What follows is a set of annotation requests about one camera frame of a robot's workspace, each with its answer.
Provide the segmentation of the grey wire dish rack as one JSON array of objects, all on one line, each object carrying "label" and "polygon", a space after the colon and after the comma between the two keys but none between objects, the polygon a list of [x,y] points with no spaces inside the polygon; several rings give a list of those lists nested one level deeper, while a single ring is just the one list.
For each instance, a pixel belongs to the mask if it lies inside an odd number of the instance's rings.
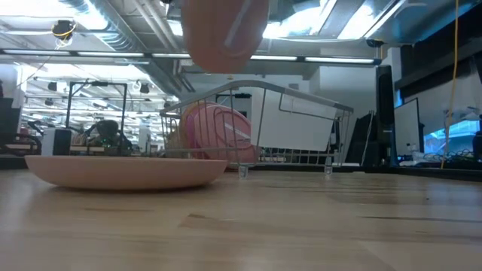
[{"label": "grey wire dish rack", "polygon": [[164,157],[225,160],[249,170],[343,164],[353,108],[266,81],[241,80],[190,95],[160,111]]}]

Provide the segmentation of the salmon plate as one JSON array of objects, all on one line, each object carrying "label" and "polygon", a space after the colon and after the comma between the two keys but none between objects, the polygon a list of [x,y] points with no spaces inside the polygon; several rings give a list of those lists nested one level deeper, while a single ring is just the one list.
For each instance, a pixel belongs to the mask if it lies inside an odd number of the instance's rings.
[{"label": "salmon plate", "polygon": [[239,72],[263,40],[270,0],[182,0],[183,39],[193,62],[210,73]]}]

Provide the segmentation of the translucent plastic cutlery holder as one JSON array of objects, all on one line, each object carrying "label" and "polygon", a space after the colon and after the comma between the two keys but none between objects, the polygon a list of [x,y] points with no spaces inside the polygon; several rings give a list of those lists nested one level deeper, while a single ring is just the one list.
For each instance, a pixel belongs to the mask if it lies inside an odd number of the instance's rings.
[{"label": "translucent plastic cutlery holder", "polygon": [[289,88],[252,87],[251,143],[265,148],[325,151],[336,102]]}]

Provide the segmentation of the black folded stand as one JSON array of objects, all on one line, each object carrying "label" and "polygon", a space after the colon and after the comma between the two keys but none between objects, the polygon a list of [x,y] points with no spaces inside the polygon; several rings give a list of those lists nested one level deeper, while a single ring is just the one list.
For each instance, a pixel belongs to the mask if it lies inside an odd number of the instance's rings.
[{"label": "black folded stand", "polygon": [[368,166],[372,160],[370,145],[377,140],[377,116],[375,111],[369,111],[355,122],[351,141],[350,159],[360,166]]}]

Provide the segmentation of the peach plate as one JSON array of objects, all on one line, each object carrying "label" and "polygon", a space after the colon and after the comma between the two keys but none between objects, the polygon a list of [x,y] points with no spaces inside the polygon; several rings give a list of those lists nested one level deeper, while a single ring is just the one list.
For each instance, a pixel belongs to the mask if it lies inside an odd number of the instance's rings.
[{"label": "peach plate", "polygon": [[40,156],[25,157],[38,178],[59,187],[92,190],[159,190],[196,187],[221,176],[226,160],[180,158]]}]

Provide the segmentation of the person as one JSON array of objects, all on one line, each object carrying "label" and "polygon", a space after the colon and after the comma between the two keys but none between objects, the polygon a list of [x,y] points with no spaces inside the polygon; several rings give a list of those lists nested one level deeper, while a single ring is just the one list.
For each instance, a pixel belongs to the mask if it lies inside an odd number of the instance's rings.
[{"label": "person", "polygon": [[97,147],[113,148],[119,143],[118,123],[114,120],[101,120],[96,123],[98,136],[92,140]]}]

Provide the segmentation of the white panel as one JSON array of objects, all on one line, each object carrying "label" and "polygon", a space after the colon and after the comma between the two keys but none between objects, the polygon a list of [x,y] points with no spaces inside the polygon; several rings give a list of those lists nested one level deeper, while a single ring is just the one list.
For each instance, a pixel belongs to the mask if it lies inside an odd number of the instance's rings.
[{"label": "white panel", "polygon": [[418,98],[396,107],[394,118],[397,155],[406,157],[414,151],[423,152],[423,125],[419,120]]}]

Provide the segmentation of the white and black box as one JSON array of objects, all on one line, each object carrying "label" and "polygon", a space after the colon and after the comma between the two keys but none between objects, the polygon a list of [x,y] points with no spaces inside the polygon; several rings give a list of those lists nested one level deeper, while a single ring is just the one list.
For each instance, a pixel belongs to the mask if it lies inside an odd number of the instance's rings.
[{"label": "white and black box", "polygon": [[41,156],[68,156],[71,151],[70,129],[47,128],[41,141]]}]

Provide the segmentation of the black ceiling-hung device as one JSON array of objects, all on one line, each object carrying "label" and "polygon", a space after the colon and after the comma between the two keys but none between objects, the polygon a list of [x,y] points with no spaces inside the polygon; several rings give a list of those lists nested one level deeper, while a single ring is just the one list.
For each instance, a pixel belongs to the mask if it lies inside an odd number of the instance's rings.
[{"label": "black ceiling-hung device", "polygon": [[59,50],[72,44],[77,23],[71,20],[58,20],[51,28],[51,33],[55,37],[55,49]]}]

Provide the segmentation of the blue-lit screen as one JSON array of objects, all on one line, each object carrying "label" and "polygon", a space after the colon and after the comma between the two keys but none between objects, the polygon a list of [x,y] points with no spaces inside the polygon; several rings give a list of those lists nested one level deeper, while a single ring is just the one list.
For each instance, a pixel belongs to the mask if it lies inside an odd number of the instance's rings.
[{"label": "blue-lit screen", "polygon": [[[473,151],[472,141],[480,131],[480,121],[464,120],[450,127],[448,154]],[[444,153],[446,134],[444,129],[424,135],[424,151],[431,154]]]}]

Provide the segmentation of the black monitor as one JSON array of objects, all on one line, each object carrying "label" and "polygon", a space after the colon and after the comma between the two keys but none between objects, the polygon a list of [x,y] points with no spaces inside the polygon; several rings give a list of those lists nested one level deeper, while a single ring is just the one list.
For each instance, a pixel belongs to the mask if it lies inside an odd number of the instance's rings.
[{"label": "black monitor", "polygon": [[0,145],[12,143],[18,132],[21,108],[14,108],[13,101],[0,98]]}]

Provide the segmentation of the silver spiral ventilation duct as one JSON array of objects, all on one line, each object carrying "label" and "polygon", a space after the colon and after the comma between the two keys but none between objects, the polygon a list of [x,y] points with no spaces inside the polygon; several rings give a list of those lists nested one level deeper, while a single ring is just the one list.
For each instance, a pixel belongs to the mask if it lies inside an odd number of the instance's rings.
[{"label": "silver spiral ventilation duct", "polygon": [[58,0],[74,20],[92,32],[114,51],[137,51],[142,48],[138,38],[114,9],[109,0]]}]

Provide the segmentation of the thin black stand frame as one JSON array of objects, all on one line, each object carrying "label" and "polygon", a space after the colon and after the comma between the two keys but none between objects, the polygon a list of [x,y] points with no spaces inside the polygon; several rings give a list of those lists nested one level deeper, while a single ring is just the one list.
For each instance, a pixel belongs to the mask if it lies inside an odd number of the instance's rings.
[{"label": "thin black stand frame", "polygon": [[66,122],[65,126],[66,128],[69,127],[70,124],[70,115],[71,115],[71,109],[72,109],[72,99],[74,95],[79,92],[80,90],[84,89],[87,85],[91,85],[94,87],[108,87],[108,86],[119,86],[124,88],[123,92],[123,105],[122,105],[122,110],[121,110],[121,122],[120,122],[120,135],[124,136],[124,123],[125,123],[125,115],[126,115],[126,105],[127,105],[127,91],[128,91],[128,85],[127,83],[114,83],[114,82],[107,82],[107,81],[70,81],[69,82],[69,92],[67,95],[67,109],[66,109]]}]

